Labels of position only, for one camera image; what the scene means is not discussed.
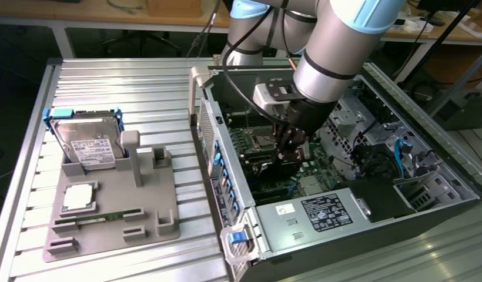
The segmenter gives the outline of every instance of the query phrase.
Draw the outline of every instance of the hard drive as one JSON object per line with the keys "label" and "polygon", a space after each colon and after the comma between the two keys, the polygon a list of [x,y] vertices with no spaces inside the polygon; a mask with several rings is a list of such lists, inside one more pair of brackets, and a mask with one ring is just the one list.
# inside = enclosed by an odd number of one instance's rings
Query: hard drive
{"label": "hard drive", "polygon": [[95,112],[44,109],[43,120],[59,141],[66,162],[80,163],[86,170],[108,169],[115,167],[116,159],[126,157],[119,109]]}

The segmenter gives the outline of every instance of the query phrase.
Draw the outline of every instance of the workbench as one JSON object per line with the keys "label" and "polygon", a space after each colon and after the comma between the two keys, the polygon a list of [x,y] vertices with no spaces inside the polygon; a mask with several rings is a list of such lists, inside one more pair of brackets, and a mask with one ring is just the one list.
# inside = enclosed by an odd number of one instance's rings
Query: workbench
{"label": "workbench", "polygon": [[[226,281],[188,124],[188,73],[211,59],[64,60],[47,66],[0,220],[0,278],[16,281]],[[42,122],[43,108],[123,111],[126,130],[140,132],[142,150],[172,155],[180,237],[146,246],[46,263],[46,242],[62,149]]]}
{"label": "workbench", "polygon": [[[136,31],[200,32],[216,0],[202,1],[202,16],[150,16],[147,9],[135,14],[112,8],[106,0],[66,3],[54,0],[0,0],[0,24],[51,28],[64,59],[74,58],[67,28],[123,29]],[[146,0],[118,0],[118,5],[146,6]],[[222,1],[211,33],[228,33],[230,15]]]}
{"label": "workbench", "polygon": [[[409,74],[411,73],[413,69],[419,63],[422,57],[426,55],[427,51],[437,42],[438,37],[441,37],[442,33],[449,27],[449,24],[454,20],[451,16],[445,15],[442,13],[437,13],[437,17],[445,21],[445,26],[434,26],[431,32],[425,32],[421,35],[421,38],[418,40],[421,46],[417,48],[417,51],[411,56],[407,65],[405,66],[403,70],[399,72],[398,77],[395,78],[397,83],[407,78]],[[401,31],[389,30],[380,40],[386,42],[414,42],[418,35],[419,32],[410,33],[406,32],[405,30]],[[447,39],[443,41],[443,44],[482,46],[482,38],[474,37],[461,27],[457,26],[453,32],[450,33]]]}
{"label": "workbench", "polygon": [[[206,58],[67,59],[47,66],[2,211],[0,281],[228,281],[187,120],[190,68],[214,64]],[[266,64],[287,61],[267,59]],[[119,106],[126,129],[140,131],[140,150],[164,145],[171,151],[182,232],[176,240],[43,262],[62,162],[59,144],[42,122],[43,108],[51,106]],[[482,204],[419,237],[291,281],[454,278],[482,281]]]}

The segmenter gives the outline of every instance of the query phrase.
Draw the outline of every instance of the wooden table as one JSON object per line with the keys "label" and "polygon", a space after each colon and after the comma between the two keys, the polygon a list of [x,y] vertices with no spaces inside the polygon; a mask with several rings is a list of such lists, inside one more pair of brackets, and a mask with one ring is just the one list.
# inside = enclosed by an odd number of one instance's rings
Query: wooden table
{"label": "wooden table", "polygon": [[[146,6],[146,0],[115,0],[120,6]],[[0,24],[47,26],[52,29],[63,58],[74,58],[75,52],[66,28],[127,29],[142,31],[202,31],[216,0],[203,0],[202,16],[150,16],[147,9],[135,14],[112,8],[106,0],[82,0],[64,3],[56,0],[0,0]],[[212,33],[228,33],[230,14],[222,1]]]}
{"label": "wooden table", "polygon": [[[430,33],[422,34],[421,39],[418,40],[421,46],[417,49],[403,70],[399,72],[398,77],[395,78],[397,83],[407,78],[409,74],[411,73],[413,69],[419,63],[422,57],[430,50],[433,44],[437,42],[438,37],[442,35],[442,33],[449,27],[449,24],[454,20],[453,17],[447,15],[441,15],[441,13],[437,14],[437,17],[442,19],[446,24],[445,26],[435,26]],[[387,31],[382,40],[391,42],[414,42],[418,35],[419,32],[410,33],[406,31]],[[474,37],[462,28],[457,26],[454,28],[454,31],[450,33],[447,39],[443,41],[443,44],[482,46],[482,38]]]}
{"label": "wooden table", "polygon": [[[146,0],[114,0],[124,6],[146,5]],[[207,23],[215,0],[203,0],[203,13],[198,18],[150,16],[147,10],[136,11],[131,15],[126,11],[110,7],[104,0],[82,0],[79,4],[63,3],[56,0],[0,0],[0,24],[39,25],[52,29],[63,58],[74,58],[75,53],[66,33],[66,28],[130,29],[144,31],[182,31],[199,32]],[[419,46],[405,69],[397,77],[403,81],[422,57],[430,50],[438,37],[443,33],[453,18],[438,15],[447,24],[435,26],[429,34],[419,39]],[[228,33],[230,15],[224,3],[215,20],[212,33]],[[414,42],[418,33],[389,31],[382,40],[394,42]],[[459,27],[450,34],[445,44],[482,45],[482,38],[477,38]]]}

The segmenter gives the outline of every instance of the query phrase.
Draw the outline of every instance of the power supply label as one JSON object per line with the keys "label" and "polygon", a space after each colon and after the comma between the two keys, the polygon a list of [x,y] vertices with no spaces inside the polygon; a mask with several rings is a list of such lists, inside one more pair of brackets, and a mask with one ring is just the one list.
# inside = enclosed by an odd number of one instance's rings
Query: power supply label
{"label": "power supply label", "polygon": [[336,194],[304,200],[302,205],[310,217],[314,230],[318,232],[352,223],[352,219]]}

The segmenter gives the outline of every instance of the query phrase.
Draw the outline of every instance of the warning label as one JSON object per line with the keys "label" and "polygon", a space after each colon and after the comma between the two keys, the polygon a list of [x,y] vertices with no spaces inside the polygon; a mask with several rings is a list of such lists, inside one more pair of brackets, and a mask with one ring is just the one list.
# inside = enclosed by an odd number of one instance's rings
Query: warning label
{"label": "warning label", "polygon": [[115,163],[108,139],[72,141],[75,155],[83,166]]}
{"label": "warning label", "polygon": [[314,230],[323,232],[352,223],[336,194],[302,201]]}

